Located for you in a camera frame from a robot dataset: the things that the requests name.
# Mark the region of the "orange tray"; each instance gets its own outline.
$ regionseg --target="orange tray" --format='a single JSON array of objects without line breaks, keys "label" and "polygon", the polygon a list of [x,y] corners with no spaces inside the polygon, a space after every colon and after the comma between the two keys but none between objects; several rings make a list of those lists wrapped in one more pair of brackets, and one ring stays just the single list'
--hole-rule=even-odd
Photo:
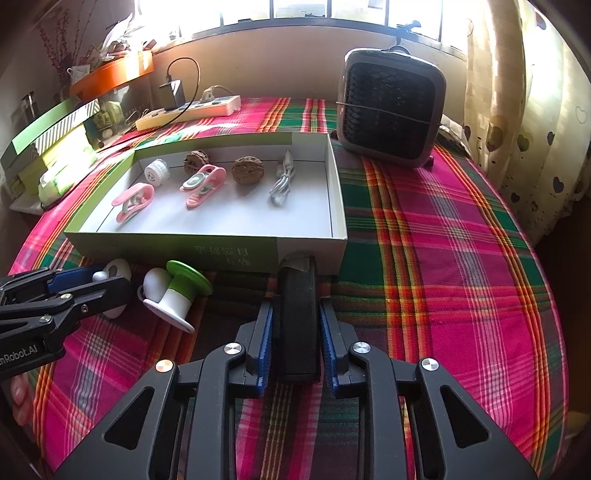
[{"label": "orange tray", "polygon": [[154,71],[151,51],[114,60],[91,72],[70,87],[70,95],[76,95],[82,102],[89,102],[104,93]]}]

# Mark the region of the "portable fan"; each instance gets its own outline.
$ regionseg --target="portable fan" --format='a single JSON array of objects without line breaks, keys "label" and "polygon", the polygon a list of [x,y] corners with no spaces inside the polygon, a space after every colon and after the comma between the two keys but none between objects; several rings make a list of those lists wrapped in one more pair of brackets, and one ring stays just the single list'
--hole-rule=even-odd
[{"label": "portable fan", "polygon": [[435,65],[394,49],[346,55],[337,135],[348,150],[417,168],[433,149],[446,81]]}]

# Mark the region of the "beige curtain with hearts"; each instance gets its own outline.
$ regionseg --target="beige curtain with hearts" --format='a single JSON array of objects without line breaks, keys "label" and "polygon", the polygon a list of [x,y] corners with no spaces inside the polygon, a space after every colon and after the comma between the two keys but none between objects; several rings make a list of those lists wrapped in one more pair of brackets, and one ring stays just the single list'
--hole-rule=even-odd
[{"label": "beige curtain with hearts", "polygon": [[468,2],[465,131],[536,244],[591,181],[591,83],[527,0]]}]

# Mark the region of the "green and white box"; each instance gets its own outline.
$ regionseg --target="green and white box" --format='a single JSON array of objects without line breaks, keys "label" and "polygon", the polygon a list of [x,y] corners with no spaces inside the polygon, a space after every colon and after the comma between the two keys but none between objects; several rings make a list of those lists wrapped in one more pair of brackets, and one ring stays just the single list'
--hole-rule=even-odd
[{"label": "green and white box", "polygon": [[[226,183],[201,206],[188,210],[181,192],[188,175],[188,152],[204,150],[210,162],[228,172]],[[282,205],[269,196],[278,161],[290,150],[294,176]],[[264,178],[238,185],[232,178],[237,158],[262,160]],[[147,183],[144,168],[164,160],[170,178],[156,188],[154,200],[125,223],[115,221],[121,207],[114,198],[136,183]],[[291,254],[316,258],[319,274],[336,275],[347,243],[345,210],[335,156],[326,134],[235,134],[146,145],[131,152],[95,188],[66,228],[77,250],[94,259],[122,257],[164,265],[180,260],[201,270],[275,273]]]}]

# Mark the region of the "green and white spool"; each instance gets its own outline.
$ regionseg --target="green and white spool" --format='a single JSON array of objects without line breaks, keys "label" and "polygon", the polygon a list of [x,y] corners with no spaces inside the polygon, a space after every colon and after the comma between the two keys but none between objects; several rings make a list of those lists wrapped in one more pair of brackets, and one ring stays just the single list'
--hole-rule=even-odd
[{"label": "green and white spool", "polygon": [[212,294],[212,284],[197,270],[176,260],[166,263],[166,270],[172,280],[164,296],[159,301],[145,299],[144,305],[171,325],[193,333],[195,328],[185,318],[197,295]]}]

